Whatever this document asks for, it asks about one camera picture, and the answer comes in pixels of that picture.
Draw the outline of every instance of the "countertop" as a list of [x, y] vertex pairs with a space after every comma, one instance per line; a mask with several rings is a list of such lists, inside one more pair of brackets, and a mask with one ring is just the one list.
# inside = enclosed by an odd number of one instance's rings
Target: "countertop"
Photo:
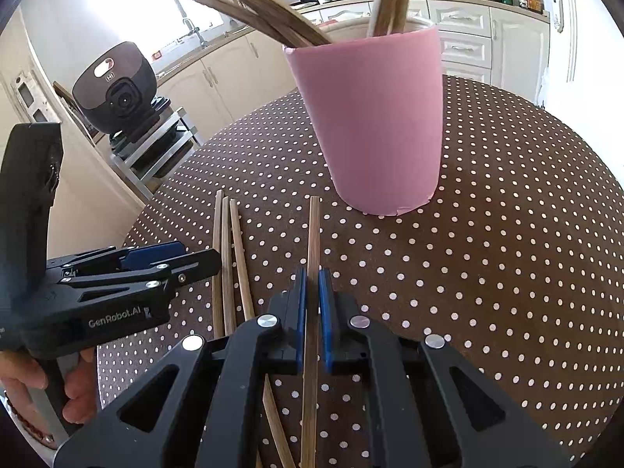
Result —
[[[373, 0], [338, 0], [337, 2], [330, 2], [328, 4], [315, 5], [314, 7], [306, 7], [305, 9], [301, 9], [301, 13], [305, 14], [308, 12], [315, 12], [316, 10], [328, 9], [330, 7], [339, 7], [340, 5], [349, 5], [349, 4], [358, 4], [361, 2], [372, 2]], [[530, 10], [524, 10], [520, 7], [512, 7], [511, 5], [500, 4], [497, 2], [491, 2], [489, 0], [444, 0], [447, 2], [461, 2], [465, 4], [476, 4], [476, 5], [486, 5], [487, 7], [495, 7], [496, 9], [509, 10], [510, 12], [516, 12], [522, 15], [526, 15], [528, 17], [532, 17], [534, 19], [538, 19], [545, 23], [550, 23], [550, 16], [541, 15], [535, 12], [531, 12]], [[184, 68], [188, 67], [188, 65], [196, 62], [197, 60], [202, 59], [205, 55], [210, 54], [211, 52], [219, 49], [220, 47], [226, 45], [227, 43], [232, 42], [232, 40], [239, 39], [240, 37], [244, 37], [246, 34], [254, 31], [252, 27], [244, 27], [240, 30], [233, 32], [232, 34], [228, 34], [227, 36], [216, 37], [215, 39], [208, 42], [208, 47], [204, 49], [195, 49], [188, 54], [184, 55], [182, 58], [178, 59], [174, 64], [169, 65], [161, 72], [156, 74], [156, 79], [158, 86], [161, 86], [164, 82], [168, 81], [184, 70]]]
[[[292, 92], [208, 140], [163, 183], [124, 246], [179, 239], [204, 250], [221, 188], [239, 201], [260, 315], [305, 262], [308, 198], [319, 195], [321, 263], [335, 290], [401, 336], [445, 336], [576, 460], [622, 396], [624, 192], [584, 140], [520, 96], [444, 76], [444, 100], [438, 188], [419, 209], [372, 216], [342, 201]], [[187, 334], [211, 339], [212, 301], [210, 280], [188, 283], [166, 325], [99, 347], [102, 402]], [[301, 377], [271, 384], [299, 459]], [[318, 431], [327, 433], [317, 437], [318, 466], [369, 467], [363, 379], [321, 371], [318, 385]], [[266, 420], [260, 439], [263, 465], [281, 466]]]

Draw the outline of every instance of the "triangular cutout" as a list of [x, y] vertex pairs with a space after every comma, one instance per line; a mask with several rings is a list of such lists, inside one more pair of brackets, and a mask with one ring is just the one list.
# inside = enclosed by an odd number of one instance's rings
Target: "triangular cutout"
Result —
[[505, 420], [505, 412], [466, 373], [457, 366], [450, 369], [466, 414], [476, 431], [484, 431]]
[[156, 426], [179, 368], [168, 365], [119, 411], [119, 420], [149, 433]]

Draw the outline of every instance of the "window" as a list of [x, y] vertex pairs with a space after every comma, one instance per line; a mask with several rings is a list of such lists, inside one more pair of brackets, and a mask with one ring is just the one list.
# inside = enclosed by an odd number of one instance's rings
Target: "window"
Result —
[[[175, 0], [86, 0], [104, 25], [121, 40], [136, 43], [149, 60], [166, 45], [188, 34]], [[221, 14], [192, 0], [179, 0], [201, 32], [223, 24]]]

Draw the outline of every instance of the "silver screw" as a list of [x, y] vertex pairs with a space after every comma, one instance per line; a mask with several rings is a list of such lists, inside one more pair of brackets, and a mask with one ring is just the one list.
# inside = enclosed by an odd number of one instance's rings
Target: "silver screw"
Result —
[[430, 334], [429, 336], [425, 338], [425, 344], [429, 348], [439, 349], [444, 346], [444, 343], [446, 343], [444, 341], [444, 338], [440, 336], [439, 334]]
[[277, 324], [277, 317], [275, 315], [262, 315], [258, 317], [258, 325], [260, 327], [273, 327]]
[[369, 317], [364, 315], [355, 315], [355, 317], [351, 317], [351, 320], [349, 320], [349, 324], [356, 329], [366, 329], [371, 324], [370, 322]]
[[187, 336], [182, 340], [182, 348], [188, 350], [189, 352], [194, 352], [198, 348], [201, 348], [203, 344], [204, 340], [202, 339], [202, 336], [197, 336], [196, 334]]

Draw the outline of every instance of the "polka dot tablecloth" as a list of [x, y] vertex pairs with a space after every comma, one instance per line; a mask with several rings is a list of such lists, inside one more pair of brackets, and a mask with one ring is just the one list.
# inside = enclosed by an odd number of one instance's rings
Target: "polka dot tablecloth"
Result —
[[[239, 203], [261, 314], [305, 262], [308, 199], [318, 195], [321, 262], [335, 289], [350, 289], [361, 311], [401, 336], [444, 336], [578, 460], [624, 393], [622, 189], [583, 140], [525, 99], [454, 77], [444, 84], [442, 167], [426, 206], [384, 218], [345, 205], [291, 93], [185, 162], [126, 244], [208, 248], [222, 188]], [[170, 323], [100, 347], [102, 403], [183, 336], [210, 339], [210, 301], [209, 282], [186, 286]], [[298, 461], [301, 379], [272, 382]], [[369, 466], [363, 403], [360, 376], [320, 373], [317, 466]], [[265, 467], [281, 466], [265, 422], [260, 453]]]

